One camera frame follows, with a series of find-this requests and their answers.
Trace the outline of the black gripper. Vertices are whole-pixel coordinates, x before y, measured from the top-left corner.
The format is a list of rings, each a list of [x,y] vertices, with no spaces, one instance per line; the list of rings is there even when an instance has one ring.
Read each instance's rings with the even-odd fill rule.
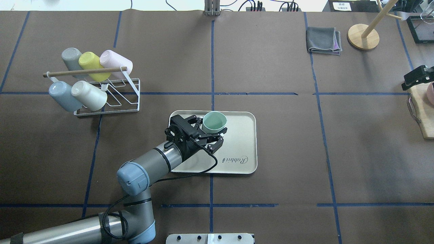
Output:
[[[196,115],[187,118],[180,115],[172,116],[169,127],[165,130],[168,142],[164,144],[164,149],[168,150],[170,146],[175,145],[183,160],[189,159],[202,147],[209,153],[215,153],[223,145],[223,134],[228,129],[224,127],[217,133],[205,133],[200,129],[202,123],[203,117]]]

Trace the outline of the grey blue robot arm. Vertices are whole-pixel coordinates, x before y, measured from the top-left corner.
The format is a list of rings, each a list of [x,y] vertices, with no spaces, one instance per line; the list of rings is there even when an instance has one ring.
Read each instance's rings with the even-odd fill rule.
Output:
[[[150,187],[164,182],[164,177],[198,151],[203,150],[217,166],[214,156],[224,142],[227,118],[220,112],[209,112],[183,118],[170,117],[162,144],[142,156],[125,162],[117,171],[124,196],[110,204],[105,212],[90,215],[64,225],[31,233],[18,233],[1,240],[2,244],[146,244],[156,236],[156,221]]]

